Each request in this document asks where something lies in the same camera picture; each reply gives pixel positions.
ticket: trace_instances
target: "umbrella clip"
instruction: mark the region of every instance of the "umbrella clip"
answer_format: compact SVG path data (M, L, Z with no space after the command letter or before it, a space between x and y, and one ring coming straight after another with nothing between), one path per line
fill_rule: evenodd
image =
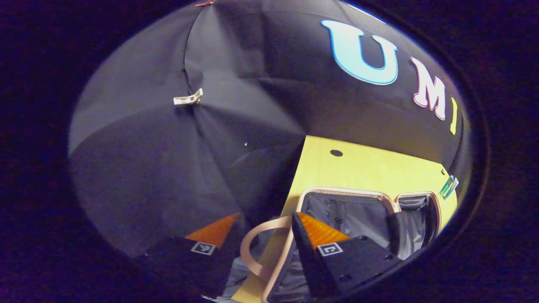
M193 105L200 104L201 97L203 95L202 88L197 90L196 93L187 97L174 97L174 105Z

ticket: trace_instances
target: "suitcase handle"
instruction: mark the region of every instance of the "suitcase handle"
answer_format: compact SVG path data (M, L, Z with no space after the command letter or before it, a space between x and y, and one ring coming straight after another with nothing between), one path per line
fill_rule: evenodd
M292 227L292 216L280 217L268 222L264 222L257 227L250 230L243 240L241 241L240 246L240 256L247 268L259 276L264 281L269 281L271 275L273 274L272 268L267 268L258 263L253 256L251 255L250 246L252 240L260 233L277 228L289 229Z

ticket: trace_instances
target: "screw hole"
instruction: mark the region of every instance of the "screw hole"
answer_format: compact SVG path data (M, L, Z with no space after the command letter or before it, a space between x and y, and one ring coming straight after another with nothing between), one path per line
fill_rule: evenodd
M352 277L349 275L349 274L345 274L345 275L342 275L339 280L341 282L347 282L347 281L350 281L352 279Z
M342 157L342 152L340 150L332 149L330 153L336 157Z

